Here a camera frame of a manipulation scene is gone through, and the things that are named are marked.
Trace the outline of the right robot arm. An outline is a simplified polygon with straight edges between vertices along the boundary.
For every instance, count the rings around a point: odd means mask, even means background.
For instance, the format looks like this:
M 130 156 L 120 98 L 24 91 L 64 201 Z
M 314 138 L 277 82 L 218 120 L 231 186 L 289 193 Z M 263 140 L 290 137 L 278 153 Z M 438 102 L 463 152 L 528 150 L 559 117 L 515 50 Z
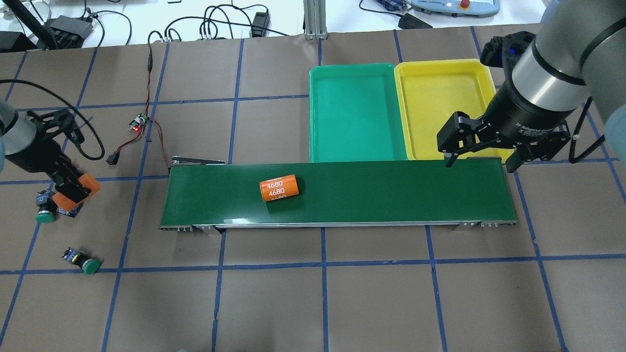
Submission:
M 570 143 L 577 163 L 603 143 L 625 160 L 626 5 L 623 0 L 561 0 L 538 33 L 495 36 L 481 64 L 503 69 L 505 79 L 476 119 L 454 112 L 437 134 L 445 167 L 463 154 L 511 149 L 507 171 L 550 160 Z M 604 135 L 580 155 L 566 119 L 595 103 Z

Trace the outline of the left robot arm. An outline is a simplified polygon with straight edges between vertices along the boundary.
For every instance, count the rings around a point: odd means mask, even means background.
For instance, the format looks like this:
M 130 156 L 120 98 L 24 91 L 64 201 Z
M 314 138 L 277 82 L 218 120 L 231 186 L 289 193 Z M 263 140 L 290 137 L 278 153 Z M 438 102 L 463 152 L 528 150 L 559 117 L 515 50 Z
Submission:
M 20 116 L 6 102 L 1 103 L 4 157 L 26 172 L 47 174 L 56 190 L 53 201 L 65 211 L 74 209 L 100 191 L 100 183 L 81 172 L 54 140 L 64 133 L 76 146 L 84 142 L 72 113 L 64 109 L 38 116 L 29 111 L 27 116 Z

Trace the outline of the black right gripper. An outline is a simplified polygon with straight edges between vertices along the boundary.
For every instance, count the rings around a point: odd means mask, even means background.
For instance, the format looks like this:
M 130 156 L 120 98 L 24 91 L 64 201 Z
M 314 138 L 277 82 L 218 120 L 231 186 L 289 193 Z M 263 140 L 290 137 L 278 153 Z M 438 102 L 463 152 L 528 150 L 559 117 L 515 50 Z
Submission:
M 445 167 L 485 149 L 512 150 L 506 160 L 510 174 L 526 162 L 554 158 L 572 138 L 566 123 L 573 111 L 572 78 L 543 58 L 527 31 L 493 37 L 479 60 L 501 67 L 505 80 L 479 118 L 456 111 L 437 133 Z

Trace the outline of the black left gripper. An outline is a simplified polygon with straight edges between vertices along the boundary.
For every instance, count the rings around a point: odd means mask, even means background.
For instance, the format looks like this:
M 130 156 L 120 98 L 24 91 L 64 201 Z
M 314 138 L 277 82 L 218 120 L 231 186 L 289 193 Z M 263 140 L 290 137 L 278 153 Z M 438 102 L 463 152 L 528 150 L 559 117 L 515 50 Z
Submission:
M 45 173 L 54 182 L 56 205 L 78 205 L 91 196 L 91 175 L 83 174 L 62 151 L 54 138 L 64 133 L 74 142 L 84 142 L 68 109 L 20 116 L 4 110 L 5 158 L 29 173 Z

